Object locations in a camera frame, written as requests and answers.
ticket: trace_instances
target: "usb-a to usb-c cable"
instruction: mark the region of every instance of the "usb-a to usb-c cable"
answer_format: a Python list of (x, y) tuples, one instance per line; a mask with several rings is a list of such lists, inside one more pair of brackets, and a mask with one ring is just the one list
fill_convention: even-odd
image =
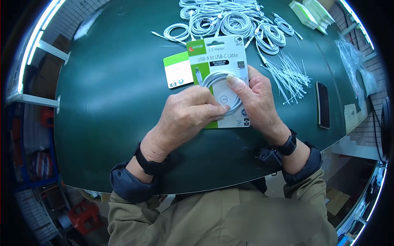
[[(240, 79), (242, 79), (243, 81), (245, 81), (247, 79), (247, 69), (245, 68), (245, 62), (244, 61), (238, 61), (237, 64), (238, 64), (238, 77)], [(201, 73), (200, 73), (200, 70), (198, 69), (198, 67), (196, 67), (197, 81), (202, 87), (209, 88), (214, 83), (216, 83), (218, 81), (226, 80), (226, 77), (229, 74), (232, 74), (232, 73), (229, 73), (229, 72), (226, 72), (226, 71), (213, 72), (213, 73), (209, 74), (208, 76), (206, 76), (205, 79), (203, 80), (203, 78), (201, 76)], [(233, 104), (230, 106), (230, 109), (223, 116), (228, 116), (228, 115), (234, 113), (234, 111), (236, 111), (237, 108), (239, 108), (239, 106), (241, 104), (242, 104), (242, 102), (241, 102), (240, 98), (237, 96), (235, 98)]]

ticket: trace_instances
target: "hand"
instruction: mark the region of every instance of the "hand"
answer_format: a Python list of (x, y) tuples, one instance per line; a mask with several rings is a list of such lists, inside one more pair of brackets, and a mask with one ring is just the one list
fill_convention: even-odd
[(170, 95), (157, 125), (141, 142), (148, 161), (162, 162), (210, 122), (223, 116), (230, 106), (220, 106), (208, 88), (195, 85)]
[(232, 75), (227, 76), (227, 82), (245, 106), (252, 126), (264, 135), (270, 145), (282, 146), (291, 132), (275, 110), (271, 82), (252, 66), (248, 66), (248, 75), (249, 87)]

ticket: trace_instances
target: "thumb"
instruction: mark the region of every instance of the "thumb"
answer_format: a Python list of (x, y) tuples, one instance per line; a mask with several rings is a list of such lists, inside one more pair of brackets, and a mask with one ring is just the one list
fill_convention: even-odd
[(191, 106), (190, 110), (192, 115), (199, 118), (200, 120), (215, 119), (222, 116), (230, 109), (228, 105), (213, 105), (213, 104), (203, 104)]
[(230, 89), (237, 94), (243, 103), (247, 102), (255, 94), (245, 82), (232, 74), (228, 74), (226, 80), (230, 85)]

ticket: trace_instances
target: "green table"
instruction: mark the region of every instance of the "green table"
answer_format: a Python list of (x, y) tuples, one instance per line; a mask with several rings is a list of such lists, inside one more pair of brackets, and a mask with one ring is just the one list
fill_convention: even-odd
[[(354, 103), (358, 108), (358, 103), (333, 42), (338, 39), (337, 26), (331, 25), (327, 36), (311, 30), (301, 24), (289, 2), (268, 1), (264, 12), (276, 12), (304, 38), (299, 48), (295, 37), (287, 37), (282, 51), (290, 52), (300, 67), (303, 59), (313, 86), (298, 104), (282, 105), (275, 83), (273, 95), (279, 116), (297, 137), (322, 150), (346, 134), (344, 105)], [(179, 17), (180, 9), (178, 0), (112, 0), (88, 35), (71, 44), (70, 58), (59, 76), (60, 113), (54, 122), (57, 159), (66, 185), (111, 192), (111, 168), (131, 159), (137, 143), (159, 120), (167, 97), (186, 88), (168, 89), (163, 66), (163, 58), (185, 48), (158, 47), (174, 43), (151, 34), (187, 23)], [(253, 44), (246, 50), (248, 64), (273, 81), (259, 67)], [(267, 57), (280, 64), (277, 55)], [(329, 130), (317, 125), (316, 81), (328, 87)], [(264, 166), (256, 158), (263, 145), (265, 140), (252, 127), (202, 130), (178, 149), (184, 162), (160, 178), (157, 193), (205, 191), (277, 172), (277, 167)]]

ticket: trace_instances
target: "black wrist strap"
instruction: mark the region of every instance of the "black wrist strap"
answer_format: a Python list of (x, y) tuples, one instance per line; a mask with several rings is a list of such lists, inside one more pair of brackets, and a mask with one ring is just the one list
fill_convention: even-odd
[(161, 175), (171, 171), (178, 163), (179, 156), (171, 152), (163, 162), (147, 161), (141, 153), (141, 142), (138, 143), (137, 150), (134, 155), (137, 158), (139, 165), (143, 168), (144, 172), (148, 175)]
[(278, 152), (281, 153), (282, 155), (291, 155), (297, 147), (297, 138), (296, 138), (297, 133), (290, 128), (289, 130), (292, 133), (292, 135), (287, 139), (286, 143), (282, 146), (276, 147)]

